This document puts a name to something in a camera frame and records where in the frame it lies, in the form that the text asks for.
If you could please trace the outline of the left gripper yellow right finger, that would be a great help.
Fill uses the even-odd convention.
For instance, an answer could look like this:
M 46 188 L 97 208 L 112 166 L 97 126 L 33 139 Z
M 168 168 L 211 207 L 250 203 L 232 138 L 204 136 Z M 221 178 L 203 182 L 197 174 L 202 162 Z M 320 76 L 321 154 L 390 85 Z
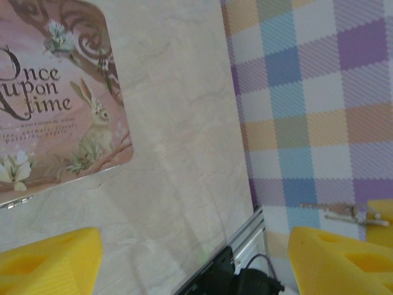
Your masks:
M 300 294 L 392 294 L 392 249 L 294 227 L 288 253 Z

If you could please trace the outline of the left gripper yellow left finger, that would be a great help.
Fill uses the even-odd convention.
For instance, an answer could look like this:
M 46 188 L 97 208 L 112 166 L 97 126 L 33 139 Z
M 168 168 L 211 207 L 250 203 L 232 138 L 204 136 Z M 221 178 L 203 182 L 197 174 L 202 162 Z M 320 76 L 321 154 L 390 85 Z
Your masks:
M 1 252 L 1 294 L 92 294 L 103 259 L 85 227 Z

